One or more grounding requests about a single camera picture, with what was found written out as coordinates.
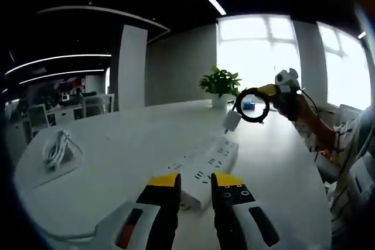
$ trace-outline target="bright window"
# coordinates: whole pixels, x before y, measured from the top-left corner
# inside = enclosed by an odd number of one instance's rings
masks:
[[[371,104],[370,75],[360,42],[333,27],[318,26],[326,56],[327,102],[366,109]]]
[[[217,66],[239,73],[240,90],[275,83],[275,75],[289,68],[301,76],[290,17],[248,15],[219,20]]]
[[[106,94],[109,94],[109,90],[110,90],[110,75],[111,75],[111,68],[109,67],[105,71],[105,93]]]

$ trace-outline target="white charger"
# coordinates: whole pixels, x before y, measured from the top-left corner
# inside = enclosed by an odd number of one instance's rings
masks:
[[[234,132],[241,121],[241,115],[236,111],[229,111],[225,117],[223,126],[225,130]]]

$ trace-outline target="ceiling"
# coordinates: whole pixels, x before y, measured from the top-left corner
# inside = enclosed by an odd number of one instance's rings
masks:
[[[217,0],[227,16],[246,13],[283,13],[295,19],[319,20],[358,35],[351,0]],[[53,56],[112,54],[116,52],[123,24],[148,30],[152,40],[165,30],[155,25],[108,12],[63,10],[38,13],[47,8],[86,5],[114,9],[153,20],[171,32],[166,36],[213,23],[220,14],[207,0],[2,0],[2,33],[5,44],[0,71]],[[18,89],[18,82],[38,75],[107,68],[111,58],[80,57],[43,61],[1,76],[3,88]]]

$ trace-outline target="white pot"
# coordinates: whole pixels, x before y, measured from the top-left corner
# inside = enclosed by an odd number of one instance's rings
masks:
[[[219,98],[219,95],[211,94],[211,101],[212,101],[213,108],[226,108],[227,102],[228,102],[228,96],[224,94]]]

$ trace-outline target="white power strip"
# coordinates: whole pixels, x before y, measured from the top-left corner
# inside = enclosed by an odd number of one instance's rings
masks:
[[[176,159],[163,173],[179,172],[182,205],[203,209],[211,200],[211,174],[228,173],[237,155],[238,144],[219,137]]]

